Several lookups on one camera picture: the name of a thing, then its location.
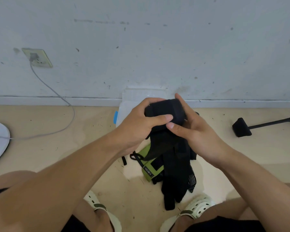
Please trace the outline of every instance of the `electrical outlet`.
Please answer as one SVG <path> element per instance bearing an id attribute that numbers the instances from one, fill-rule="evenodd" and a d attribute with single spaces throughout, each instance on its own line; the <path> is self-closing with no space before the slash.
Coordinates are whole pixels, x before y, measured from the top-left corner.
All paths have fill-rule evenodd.
<path id="1" fill-rule="evenodd" d="M 39 58 L 33 60 L 32 66 L 36 67 L 53 67 L 50 60 L 47 58 L 47 55 L 45 54 L 44 50 L 42 49 L 30 49 L 30 48 L 22 48 L 22 51 L 27 56 L 28 59 L 30 59 L 30 53 L 36 53 Z"/>

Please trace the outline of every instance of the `hand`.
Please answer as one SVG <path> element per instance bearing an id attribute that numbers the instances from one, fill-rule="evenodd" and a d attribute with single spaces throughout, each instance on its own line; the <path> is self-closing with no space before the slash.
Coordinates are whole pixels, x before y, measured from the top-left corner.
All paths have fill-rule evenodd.
<path id="1" fill-rule="evenodd" d="M 117 138 L 124 144 L 123 150 L 120 152 L 121 156 L 131 154 L 147 138 L 154 126 L 164 125 L 173 120 L 173 116 L 170 114 L 145 117 L 144 111 L 149 104 L 163 100 L 165 99 L 145 98 L 139 105 L 132 109 L 130 114 L 114 130 Z"/>
<path id="2" fill-rule="evenodd" d="M 166 127 L 177 136 L 185 138 L 195 153 L 217 167 L 220 160 L 231 152 L 232 148 L 216 134 L 202 117 L 188 106 L 178 93 L 175 94 L 175 98 L 181 102 L 188 120 L 184 127 L 172 122 L 166 124 Z"/>

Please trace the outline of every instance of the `fingernail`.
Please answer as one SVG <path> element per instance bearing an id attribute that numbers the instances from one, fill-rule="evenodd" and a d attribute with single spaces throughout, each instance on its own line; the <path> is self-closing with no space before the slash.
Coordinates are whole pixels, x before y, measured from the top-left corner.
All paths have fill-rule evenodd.
<path id="1" fill-rule="evenodd" d="M 167 114 L 167 115 L 164 115 L 164 116 L 166 117 L 166 120 L 167 120 L 167 121 L 171 121 L 171 120 L 173 120 L 173 116 L 170 115 L 170 114 Z"/>
<path id="2" fill-rule="evenodd" d="M 168 128 L 170 128 L 170 129 L 172 129 L 172 128 L 174 127 L 174 123 L 169 122 L 169 123 L 166 124 L 166 126 L 167 126 Z"/>

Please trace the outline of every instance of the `white wall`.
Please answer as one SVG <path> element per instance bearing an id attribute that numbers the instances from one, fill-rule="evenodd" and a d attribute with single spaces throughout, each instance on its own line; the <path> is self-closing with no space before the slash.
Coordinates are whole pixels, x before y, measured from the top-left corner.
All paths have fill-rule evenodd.
<path id="1" fill-rule="evenodd" d="M 54 96 L 22 47 L 62 96 L 290 101 L 290 0 L 0 0 L 1 98 Z"/>

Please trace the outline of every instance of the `white baseboard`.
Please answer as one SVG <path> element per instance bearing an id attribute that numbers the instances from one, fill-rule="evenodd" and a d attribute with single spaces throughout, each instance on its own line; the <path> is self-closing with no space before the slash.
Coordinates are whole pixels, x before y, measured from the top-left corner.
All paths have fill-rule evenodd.
<path id="1" fill-rule="evenodd" d="M 73 106 L 119 107 L 120 98 L 66 97 Z M 290 101 L 282 100 L 186 100 L 193 108 L 290 108 Z M 58 97 L 0 96 L 0 105 L 66 105 Z"/>

